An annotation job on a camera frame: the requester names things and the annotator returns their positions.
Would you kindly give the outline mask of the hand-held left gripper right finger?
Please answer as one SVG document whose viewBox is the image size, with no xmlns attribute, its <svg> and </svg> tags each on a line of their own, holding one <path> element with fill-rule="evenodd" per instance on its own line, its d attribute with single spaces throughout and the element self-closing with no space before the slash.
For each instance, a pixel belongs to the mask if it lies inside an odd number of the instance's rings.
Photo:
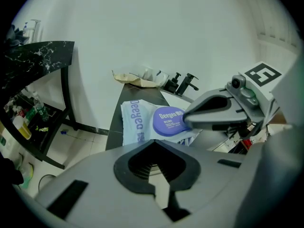
<svg viewBox="0 0 304 228">
<path fill-rule="evenodd" d="M 169 180 L 168 228 L 234 228 L 243 193 L 230 184 L 246 155 L 212 152 L 155 140 L 153 155 Z"/>
</svg>

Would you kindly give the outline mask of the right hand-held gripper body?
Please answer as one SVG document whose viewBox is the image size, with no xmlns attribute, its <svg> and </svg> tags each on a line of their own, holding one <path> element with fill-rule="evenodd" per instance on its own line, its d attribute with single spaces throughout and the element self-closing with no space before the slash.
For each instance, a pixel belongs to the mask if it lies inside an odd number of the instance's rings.
<svg viewBox="0 0 304 228">
<path fill-rule="evenodd" d="M 271 91 L 283 78 L 275 68 L 264 62 L 234 75 L 225 89 L 234 97 L 247 115 L 238 129 L 240 137 L 257 135 L 279 111 Z"/>
</svg>

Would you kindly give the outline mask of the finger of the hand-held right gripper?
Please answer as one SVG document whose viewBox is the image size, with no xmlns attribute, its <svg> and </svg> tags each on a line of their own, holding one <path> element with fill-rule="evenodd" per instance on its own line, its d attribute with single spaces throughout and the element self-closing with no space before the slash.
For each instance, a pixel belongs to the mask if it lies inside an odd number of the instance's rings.
<svg viewBox="0 0 304 228">
<path fill-rule="evenodd" d="M 247 121 L 243 110 L 201 111 L 184 114 L 184 123 L 192 129 L 225 131 Z"/>
<path fill-rule="evenodd" d="M 184 115 L 220 112 L 232 106 L 232 95 L 224 88 L 210 90 L 202 94 L 185 111 Z"/>
</svg>

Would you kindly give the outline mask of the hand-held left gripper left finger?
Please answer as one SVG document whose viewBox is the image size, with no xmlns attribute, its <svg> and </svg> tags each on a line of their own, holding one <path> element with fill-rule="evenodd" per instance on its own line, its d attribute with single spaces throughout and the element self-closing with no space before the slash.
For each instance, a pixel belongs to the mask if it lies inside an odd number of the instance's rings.
<svg viewBox="0 0 304 228">
<path fill-rule="evenodd" d="M 79 228 L 167 228 L 172 220 L 160 209 L 151 194 L 135 194 L 114 174 L 115 161 L 140 144 L 133 143 L 90 155 L 76 163 L 42 188 L 35 200 L 49 206 L 74 181 L 87 187 L 65 221 Z"/>
</svg>

